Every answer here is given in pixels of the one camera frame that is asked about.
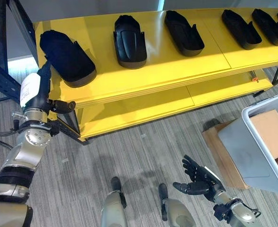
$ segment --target black metal frame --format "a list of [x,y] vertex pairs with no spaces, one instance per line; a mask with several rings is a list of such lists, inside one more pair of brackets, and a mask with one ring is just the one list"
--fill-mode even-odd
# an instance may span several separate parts
[[[11,10],[17,25],[29,47],[31,54],[38,64],[37,50],[36,50],[36,35],[33,24],[23,9],[19,0],[0,0],[0,92],[6,97],[0,98],[0,101],[12,99],[19,103],[19,94],[21,85],[8,74],[7,61],[7,42],[6,42],[6,5]],[[58,117],[60,131],[76,140],[80,144],[88,144],[88,140],[80,141],[80,130],[75,111],[63,115],[66,122]]]
[[[278,84],[278,68],[277,68],[277,71],[275,73],[275,76],[272,79],[272,85],[275,86],[277,84]],[[264,92],[265,92],[264,90],[259,91],[259,92],[255,93],[255,94],[253,94],[253,97],[257,97],[257,96],[259,96],[260,94],[262,94]]]

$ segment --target gray carpet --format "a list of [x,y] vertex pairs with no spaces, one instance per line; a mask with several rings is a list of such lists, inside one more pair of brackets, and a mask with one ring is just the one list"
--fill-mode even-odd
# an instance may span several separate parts
[[[14,74],[18,80],[32,69]],[[275,68],[265,70],[272,78]],[[56,136],[41,161],[28,204],[34,208],[33,227],[99,227],[101,209],[110,191],[110,179],[119,176],[127,200],[130,227],[167,227],[160,217],[157,186],[168,185],[169,196],[179,199],[191,212],[198,227],[223,227],[213,216],[213,205],[204,196],[186,196],[173,189],[174,181],[189,182],[181,159],[188,154],[219,177],[220,172],[201,132],[216,118],[227,122],[257,100],[278,94],[278,85],[258,98],[251,95],[185,112],[165,119],[93,138],[82,146],[63,134]],[[0,103],[0,131],[12,125],[12,101]],[[3,138],[15,144],[15,136]],[[0,147],[0,167],[8,150]],[[264,227],[278,227],[278,194],[250,188],[226,188],[252,208],[259,208]]]

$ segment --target silver robot arm segment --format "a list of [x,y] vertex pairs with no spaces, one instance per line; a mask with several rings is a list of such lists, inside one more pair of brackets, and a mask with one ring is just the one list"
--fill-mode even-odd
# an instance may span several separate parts
[[30,226],[33,211],[25,202],[29,186],[51,139],[50,128],[44,126],[47,114],[37,108],[28,109],[25,121],[37,121],[18,135],[17,145],[10,151],[0,170],[0,226]]

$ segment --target shelf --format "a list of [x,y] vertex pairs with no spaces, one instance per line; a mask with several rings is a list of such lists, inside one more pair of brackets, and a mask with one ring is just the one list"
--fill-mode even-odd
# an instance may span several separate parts
[[[252,19],[251,14],[254,11],[254,8],[233,8],[231,10],[241,15],[247,23],[252,21],[253,26],[262,38],[262,42],[256,48],[245,50],[236,42],[222,21],[222,13],[224,9],[198,10],[199,15],[202,17],[231,68],[246,68],[247,66],[262,65],[266,63],[274,63],[275,65],[278,65],[278,46],[275,46],[268,41],[264,33]],[[278,22],[278,9],[266,8],[263,10]]]
[[179,113],[194,103],[186,87],[92,105],[76,111],[81,138]]
[[[182,80],[229,69],[230,66],[212,38],[197,11],[178,10],[191,25],[197,24],[205,48],[201,54],[185,57],[178,52],[164,24],[165,12],[127,13],[139,23],[145,32],[147,62],[140,69],[129,70],[117,62],[113,41],[114,23],[121,14],[75,17],[35,23],[36,42],[40,35],[53,29],[77,40],[94,61],[97,77],[80,88],[68,87],[55,70],[52,70],[50,98],[76,101],[84,107],[97,103],[117,101],[146,95],[174,87]],[[45,63],[45,54],[37,45],[39,66]]]
[[196,106],[208,105],[272,87],[263,70],[256,70],[259,82],[251,81],[251,73],[240,73],[224,78],[187,86]]
[[[42,21],[34,24],[36,30],[39,66],[45,56],[38,43],[40,35],[54,29],[77,40],[94,61],[97,77],[80,88],[68,87],[52,69],[51,99],[76,101],[77,107],[104,104],[127,98],[148,95],[181,86],[187,86],[233,74],[278,65],[278,46],[270,44],[259,30],[262,43],[256,49],[244,50],[233,39],[222,22],[224,9],[177,10],[188,22],[197,25],[205,43],[201,54],[181,55],[174,46],[164,24],[165,11],[127,13],[145,32],[147,62],[137,70],[120,66],[113,42],[114,23],[121,14],[75,17]],[[253,9],[232,9],[247,22]],[[278,9],[265,9],[275,19]]]
[[257,70],[259,83],[241,73],[190,86],[133,97],[77,110],[81,139],[122,129],[210,103],[270,88],[271,82]]

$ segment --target lower shelf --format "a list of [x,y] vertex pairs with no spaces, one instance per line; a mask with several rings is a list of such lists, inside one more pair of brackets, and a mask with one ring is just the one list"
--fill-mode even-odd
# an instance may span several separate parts
[[185,87],[77,109],[83,140],[132,125],[177,114],[204,105],[272,87],[263,70],[256,70],[259,81],[249,72],[213,79]]

